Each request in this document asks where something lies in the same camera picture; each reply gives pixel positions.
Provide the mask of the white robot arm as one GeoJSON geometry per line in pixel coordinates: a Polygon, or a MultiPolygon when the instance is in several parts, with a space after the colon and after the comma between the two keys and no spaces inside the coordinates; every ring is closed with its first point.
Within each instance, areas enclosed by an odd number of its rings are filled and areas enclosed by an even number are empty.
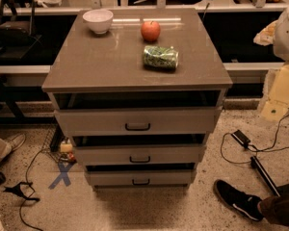
{"type": "Polygon", "coordinates": [[[274,54],[285,62],[289,62],[289,5],[276,22],[274,54]]]}

